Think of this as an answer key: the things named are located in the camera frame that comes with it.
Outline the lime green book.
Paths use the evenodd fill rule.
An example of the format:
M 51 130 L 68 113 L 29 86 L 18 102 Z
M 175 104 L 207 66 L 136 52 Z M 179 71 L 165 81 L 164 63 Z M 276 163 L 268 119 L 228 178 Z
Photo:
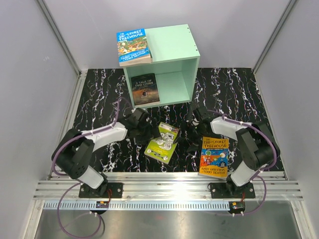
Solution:
M 180 129 L 164 122 L 159 123 L 158 129 L 160 133 L 159 137 L 149 142 L 144 154 L 149 158 L 169 164 L 177 146 Z

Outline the dark Tale of Two Cities book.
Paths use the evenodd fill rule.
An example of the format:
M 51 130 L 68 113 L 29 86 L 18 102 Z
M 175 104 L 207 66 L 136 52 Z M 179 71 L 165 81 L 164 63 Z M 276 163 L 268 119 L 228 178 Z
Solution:
M 160 102 L 159 91 L 154 73 L 131 78 L 134 104 L 147 105 Z

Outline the green 104-Storey Treehouse book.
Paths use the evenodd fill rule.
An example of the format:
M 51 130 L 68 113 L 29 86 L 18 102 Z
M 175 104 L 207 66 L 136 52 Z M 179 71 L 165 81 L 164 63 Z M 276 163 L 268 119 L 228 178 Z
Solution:
M 148 35 L 146 30 L 145 30 L 145 33 L 146 33 L 146 38 L 147 38 L 147 46 L 148 46 L 148 49 L 149 49 L 150 59 L 151 59 L 151 62 L 153 62 L 153 56 L 152 56 L 152 51 L 151 51 L 151 46 L 150 46 L 150 37 L 149 37 L 149 35 Z

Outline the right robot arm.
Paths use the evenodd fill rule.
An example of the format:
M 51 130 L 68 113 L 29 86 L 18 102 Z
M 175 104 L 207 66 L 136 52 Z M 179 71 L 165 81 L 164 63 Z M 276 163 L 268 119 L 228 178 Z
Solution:
M 188 152 L 203 148 L 205 136 L 223 135 L 237 141 L 241 163 L 220 183 L 217 190 L 237 198 L 244 193 L 248 184 L 262 171 L 273 167 L 280 156 L 280 149 L 267 125 L 230 119 L 226 114 L 210 111 L 205 107 L 193 109 L 187 115 Z

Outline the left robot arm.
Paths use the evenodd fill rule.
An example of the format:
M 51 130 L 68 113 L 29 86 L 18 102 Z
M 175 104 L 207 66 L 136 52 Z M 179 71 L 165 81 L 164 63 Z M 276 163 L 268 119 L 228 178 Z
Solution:
M 148 144 L 160 137 L 158 121 L 141 108 L 136 108 L 127 116 L 114 123 L 91 131 L 68 130 L 52 155 L 52 167 L 58 166 L 71 179 L 88 186 L 97 198 L 106 195 L 107 176 L 90 166 L 90 159 L 96 150 L 122 141 L 133 139 L 136 144 Z

